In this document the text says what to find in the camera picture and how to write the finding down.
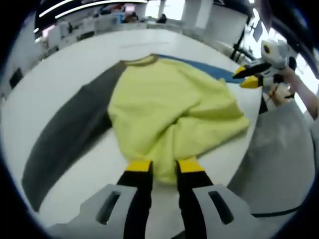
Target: desk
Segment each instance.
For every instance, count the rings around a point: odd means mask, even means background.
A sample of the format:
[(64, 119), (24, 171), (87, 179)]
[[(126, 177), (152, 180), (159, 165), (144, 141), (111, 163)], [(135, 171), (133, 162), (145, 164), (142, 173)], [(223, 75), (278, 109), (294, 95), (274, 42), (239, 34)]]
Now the desk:
[[(25, 162), (40, 132), (82, 85), (119, 60), (134, 60), (151, 53), (199, 61), (235, 71), (238, 65), (223, 54), (181, 34), (156, 29), (111, 32), (77, 42), (34, 67), (9, 95), (2, 108), (1, 138), (4, 156), (23, 195)], [(254, 132), (261, 90), (228, 84), (251, 121), (247, 133), (210, 151), (199, 163), (215, 184), (228, 185), (236, 173)], [(45, 227), (66, 223), (79, 213), (80, 204), (108, 183), (116, 183), (127, 162), (109, 130), (53, 186), (40, 208)], [(175, 187), (155, 182), (146, 238), (168, 239), (183, 230)]]

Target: blue cloth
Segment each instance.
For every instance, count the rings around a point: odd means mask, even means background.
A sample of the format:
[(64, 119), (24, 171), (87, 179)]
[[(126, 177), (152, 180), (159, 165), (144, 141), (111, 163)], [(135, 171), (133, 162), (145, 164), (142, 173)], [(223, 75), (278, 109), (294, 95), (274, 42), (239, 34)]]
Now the blue cloth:
[(223, 78), (223, 79), (225, 79), (225, 81), (227, 83), (241, 84), (244, 81), (244, 79), (233, 79), (234, 73), (232, 73), (230, 71), (226, 71), (224, 69), (221, 69), (221, 68), (218, 68), (215, 66), (210, 66), (210, 65), (207, 65), (205, 63), (201, 63), (201, 62), (197, 62), (197, 61), (190, 61), (190, 60), (185, 60), (185, 59), (181, 59), (181, 58), (177, 58), (177, 57), (173, 57), (173, 56), (166, 56), (166, 55), (160, 55), (160, 54), (158, 54), (158, 56), (161, 58), (169, 58), (169, 59), (174, 59), (174, 60), (185, 62), (193, 67), (196, 67), (197, 69), (199, 69), (203, 72), (206, 72), (211, 77), (214, 77), (216, 79)]

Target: white table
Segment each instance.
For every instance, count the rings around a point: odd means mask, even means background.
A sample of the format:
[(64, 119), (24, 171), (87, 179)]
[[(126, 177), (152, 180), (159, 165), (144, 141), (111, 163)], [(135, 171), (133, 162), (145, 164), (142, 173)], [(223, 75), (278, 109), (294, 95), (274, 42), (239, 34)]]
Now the white table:
[[(134, 60), (150, 53), (195, 60), (235, 71), (238, 65), (216, 50), (167, 30), (133, 30), (107, 33), (75, 43), (34, 67), (10, 94), (2, 109), (3, 152), (18, 189), (24, 165), (40, 132), (79, 88), (119, 60)], [(215, 184), (228, 185), (237, 171), (252, 137), (261, 90), (228, 84), (240, 108), (251, 121), (246, 134), (199, 159)], [(80, 204), (108, 183), (116, 183), (127, 162), (113, 130), (54, 185), (38, 217), (45, 226), (66, 223), (79, 213)], [(183, 230), (175, 187), (155, 183), (146, 238), (171, 238)]]

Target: table surface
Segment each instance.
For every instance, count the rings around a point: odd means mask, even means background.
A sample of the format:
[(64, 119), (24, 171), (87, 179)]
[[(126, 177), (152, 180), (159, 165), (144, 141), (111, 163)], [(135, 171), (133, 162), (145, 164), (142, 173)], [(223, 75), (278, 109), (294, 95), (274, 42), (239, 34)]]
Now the table surface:
[[(134, 60), (151, 53), (207, 63), (234, 72), (238, 65), (216, 50), (181, 34), (159, 29), (111, 32), (77, 42), (54, 53), (33, 68), (10, 94), (2, 108), (1, 138), (4, 156), (13, 179), (25, 197), (21, 178), (29, 153), (49, 120), (82, 85), (119, 60)], [(261, 90), (228, 84), (251, 124), (247, 133), (199, 158), (215, 183), (228, 185), (250, 143)], [(79, 213), (81, 203), (108, 183), (115, 184), (127, 162), (119, 151), (113, 130), (82, 156), (53, 186), (39, 214), (49, 227), (66, 223)], [(155, 182), (146, 238), (171, 238), (183, 229), (176, 187)]]

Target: ceiling light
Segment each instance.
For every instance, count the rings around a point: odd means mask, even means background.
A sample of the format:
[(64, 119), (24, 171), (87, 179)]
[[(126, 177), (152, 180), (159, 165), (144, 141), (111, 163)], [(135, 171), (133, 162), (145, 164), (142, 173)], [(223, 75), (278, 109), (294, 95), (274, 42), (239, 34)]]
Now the ceiling light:
[(51, 12), (52, 10), (56, 9), (57, 7), (60, 7), (60, 6), (66, 4), (66, 3), (68, 3), (68, 2), (71, 2), (71, 1), (73, 1), (73, 0), (64, 0), (64, 1), (62, 1), (62, 2), (59, 2), (58, 4), (56, 4), (56, 5), (54, 5), (54, 6), (50, 7), (50, 8), (48, 8), (47, 10), (45, 10), (44, 12), (42, 12), (42, 13), (39, 15), (39, 17), (43, 17), (43, 16), (46, 15), (47, 13), (49, 13), (49, 12)]
[(102, 4), (107, 4), (107, 3), (117, 3), (117, 2), (138, 2), (138, 3), (147, 3), (148, 1), (147, 0), (106, 0), (106, 1), (98, 1), (98, 2), (93, 2), (93, 3), (89, 3), (89, 4), (85, 4), (85, 5), (82, 5), (82, 6), (78, 6), (78, 7), (75, 7), (73, 9), (70, 9), (68, 11), (65, 11), (57, 16), (55, 16), (55, 19), (58, 19), (64, 15), (67, 15), (71, 12), (74, 12), (74, 11), (77, 11), (77, 10), (81, 10), (81, 9), (84, 9), (84, 8), (87, 8), (87, 7), (91, 7), (91, 6), (96, 6), (96, 5), (102, 5)]

